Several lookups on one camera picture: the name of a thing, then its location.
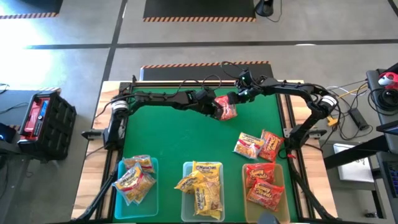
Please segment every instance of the clear plastic bin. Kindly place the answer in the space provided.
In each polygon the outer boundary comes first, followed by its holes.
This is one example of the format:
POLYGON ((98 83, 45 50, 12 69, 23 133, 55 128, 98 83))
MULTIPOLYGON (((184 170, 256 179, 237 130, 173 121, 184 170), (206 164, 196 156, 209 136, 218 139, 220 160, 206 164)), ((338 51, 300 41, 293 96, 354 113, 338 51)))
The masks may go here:
MULTIPOLYGON (((182 167, 182 177, 192 173, 192 162, 184 163, 182 167)), ((223 211, 221 212, 220 220, 211 216, 193 215, 195 213, 195 198, 193 194, 186 194, 182 192, 182 204, 181 204, 181 219, 184 222, 222 222, 225 219, 225 205, 224 205, 224 175, 223 165, 220 167, 220 200, 223 205, 223 211)))
MULTIPOLYGON (((254 202, 250 202, 246 200, 246 196, 249 193, 250 188, 246 187, 246 166, 250 164, 245 164, 242 167, 242 183, 243 183, 243 202, 244 202, 244 216, 246 217, 246 221, 248 223, 257 223, 258 219, 260 218, 261 214, 264 212, 269 212, 273 214, 280 223, 289 223, 290 222, 290 214, 289 208, 287 206, 287 198, 286 198, 286 191, 284 190, 282 197, 280 198, 278 204, 278 212, 274 212, 272 210, 266 209, 263 206, 256 204, 254 202)), ((275 181, 273 185, 276 186, 284 186, 284 174, 282 170, 282 166, 280 164, 275 164, 275 181)))

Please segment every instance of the snack bag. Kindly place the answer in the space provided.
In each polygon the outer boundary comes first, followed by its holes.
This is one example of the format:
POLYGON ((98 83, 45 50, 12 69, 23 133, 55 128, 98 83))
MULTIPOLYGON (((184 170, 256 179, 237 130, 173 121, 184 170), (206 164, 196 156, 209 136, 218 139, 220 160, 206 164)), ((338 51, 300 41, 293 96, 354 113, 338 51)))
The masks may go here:
POLYGON ((264 140, 241 133, 236 142, 234 152, 249 159, 257 159, 257 155, 263 145, 264 140))
POLYGON ((155 173, 154 166, 149 155, 133 156, 129 159, 123 157, 123 163, 126 166, 126 170, 129 170, 136 162, 139 162, 144 172, 155 173))
POLYGON ((138 192, 134 190, 144 178, 144 172, 137 162, 134 164, 120 179, 112 185, 123 196, 127 205, 138 196, 138 192))
POLYGON ((192 172, 198 170, 205 177, 207 177, 208 181, 212 182, 220 182, 220 167, 221 163, 219 162, 196 162, 193 161, 192 172))
POLYGON ((188 176, 184 177, 174 189, 179 189, 187 194, 193 194, 193 185, 206 180, 206 177, 199 172, 199 170, 193 171, 188 176))
POLYGON ((284 138, 280 138, 269 131, 262 130, 261 139, 264 140, 265 144, 261 147, 259 156, 268 161, 275 162, 276 155, 278 155, 284 138))
POLYGON ((223 206, 220 201, 220 185, 201 182, 193 185, 195 191, 195 214, 220 219, 223 206))
POLYGON ((246 167, 246 187, 252 187, 256 179, 264 180, 270 184, 274 183, 274 163, 250 164, 246 167))
POLYGON ((236 106, 229 103, 228 96, 219 96, 214 100, 223 107, 223 114, 221 115, 220 120, 225 121, 238 115, 236 112, 236 106))
POLYGON ((283 191, 284 187, 278 187, 257 178, 246 198, 262 205, 264 208, 277 212, 277 206, 283 191))
POLYGON ((139 205, 155 183, 156 180, 150 174, 144 173, 144 178, 142 178, 141 182, 137 185, 137 188, 134 189, 137 192, 134 203, 139 205))

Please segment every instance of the wooden table frame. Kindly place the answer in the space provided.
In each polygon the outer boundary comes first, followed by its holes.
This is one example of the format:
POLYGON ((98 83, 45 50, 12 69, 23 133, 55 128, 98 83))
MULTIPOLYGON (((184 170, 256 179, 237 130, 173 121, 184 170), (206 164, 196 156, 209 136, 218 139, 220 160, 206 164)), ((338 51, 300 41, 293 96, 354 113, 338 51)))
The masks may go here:
MULTIPOLYGON (((302 82, 302 80, 289 80, 288 82, 302 82)), ((122 82, 108 81, 104 82, 101 94, 99 96, 96 114, 103 110, 104 105, 109 102, 113 96, 118 94, 119 85, 122 82)), ((138 81, 136 87, 140 88, 155 88, 155 87, 171 87, 175 88, 181 81, 138 81)), ((187 86, 184 88, 197 87, 194 82, 186 82, 187 86)), ((223 86, 233 86, 234 81, 222 81, 223 86)), ((206 85, 217 86, 219 81, 206 81, 206 85)), ((281 118, 281 125, 283 128, 291 128, 292 126, 303 123, 309 116, 311 111, 307 108, 303 99, 297 96, 283 97, 277 95, 277 102, 279 105, 279 112, 281 118)), ((96 118, 93 123, 93 129, 104 129, 108 127, 111 116, 111 107, 107 107, 105 112, 96 118)), ((318 141, 309 139, 308 143, 319 147, 318 141)), ((96 150, 103 145, 102 140, 94 140, 89 142, 87 154, 96 150)), ((101 185, 108 177, 109 173, 116 162, 116 151, 100 150, 85 160, 75 203, 72 211, 72 218, 79 217, 87 208, 87 206, 95 198, 99 192, 101 185)), ((294 154, 297 159, 294 159, 294 164, 297 170, 301 173, 303 179, 309 184, 311 191, 317 197, 319 202, 326 208, 326 210, 337 217, 335 203, 331 193, 328 176, 325 165, 323 163, 322 153, 312 147, 304 146, 302 151, 294 154)), ((304 222, 319 218, 318 213, 313 211, 311 205, 307 203, 302 190, 293 182, 293 189, 295 195, 295 206, 297 209, 298 221, 304 222)), ((115 190, 108 189, 103 200, 103 206, 95 212, 91 219, 95 218, 96 222, 109 223, 113 220, 114 213, 114 199, 115 190)))

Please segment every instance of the red chip bag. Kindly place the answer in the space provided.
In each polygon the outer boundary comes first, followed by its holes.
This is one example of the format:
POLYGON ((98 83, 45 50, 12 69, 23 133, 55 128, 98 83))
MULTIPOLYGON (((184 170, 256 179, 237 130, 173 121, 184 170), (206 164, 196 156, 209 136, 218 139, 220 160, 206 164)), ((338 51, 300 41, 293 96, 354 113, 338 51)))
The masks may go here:
POLYGON ((274 163, 250 164, 246 167, 246 187, 252 187, 256 179, 274 183, 274 163))
POLYGON ((276 155, 284 142, 284 138, 270 133, 269 131, 262 130, 261 139, 264 140, 264 145, 261 147, 259 156, 268 161, 275 162, 276 155))
POLYGON ((246 199, 277 212, 284 189, 257 178, 246 199))
POLYGON ((222 121, 234 118, 238 115, 236 106, 229 103, 228 96, 219 96, 214 100, 223 107, 223 114, 221 115, 222 121))

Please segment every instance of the gray floor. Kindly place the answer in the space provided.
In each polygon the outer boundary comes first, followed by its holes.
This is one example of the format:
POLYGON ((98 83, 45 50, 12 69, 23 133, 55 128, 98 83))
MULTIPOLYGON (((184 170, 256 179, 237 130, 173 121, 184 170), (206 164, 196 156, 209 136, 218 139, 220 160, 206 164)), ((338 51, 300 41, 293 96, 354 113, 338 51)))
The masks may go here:
MULTIPOLYGON (((0 83, 60 86, 62 96, 76 106, 79 114, 68 158, 58 167, 52 163, 30 164, 29 171, 34 175, 24 179, 5 223, 48 223, 70 218, 87 145, 80 133, 91 126, 109 51, 20 47, 110 44, 121 3, 122 0, 64 0, 57 18, 0 20, 0 30, 7 34, 0 35, 0 83)), ((274 17, 279 13, 279 1, 275 4, 274 17)), ((144 0, 128 0, 119 43, 398 38, 398 17, 384 0, 284 0, 282 18, 276 24, 265 18, 257 18, 252 24, 143 23, 143 7, 144 0)), ((367 70, 386 68, 397 58, 398 44, 117 49, 109 79, 130 80, 139 74, 142 65, 269 60, 276 78, 329 86, 365 79, 367 70)), ((359 99, 359 109, 369 124, 379 124, 365 97, 359 99)), ((324 128, 325 122, 318 127, 324 128)), ((348 121, 345 130, 350 133, 354 124, 348 121)), ((356 141, 377 135, 373 131, 356 141)), ((341 140, 337 134, 331 138, 341 140)), ((333 195, 339 216, 352 221, 361 214, 349 212, 345 207, 347 198, 369 198, 361 191, 341 189, 333 189, 333 195)), ((360 203, 366 207, 369 202, 363 199, 360 203)))

